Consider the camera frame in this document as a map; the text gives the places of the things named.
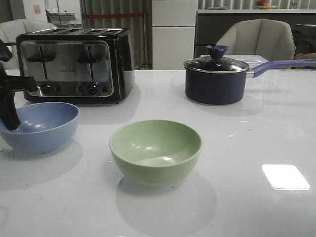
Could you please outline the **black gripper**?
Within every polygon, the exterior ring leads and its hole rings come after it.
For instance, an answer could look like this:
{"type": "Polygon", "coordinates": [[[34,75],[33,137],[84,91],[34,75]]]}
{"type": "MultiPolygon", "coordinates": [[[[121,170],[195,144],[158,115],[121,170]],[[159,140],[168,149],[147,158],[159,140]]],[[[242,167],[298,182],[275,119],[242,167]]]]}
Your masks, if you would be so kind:
{"type": "MultiPolygon", "coordinates": [[[[12,53],[7,45],[0,41],[0,61],[8,62],[12,53]]],[[[0,119],[4,126],[12,131],[21,124],[16,112],[14,96],[16,91],[37,91],[38,86],[34,77],[9,76],[2,63],[0,64],[0,119]]]]}

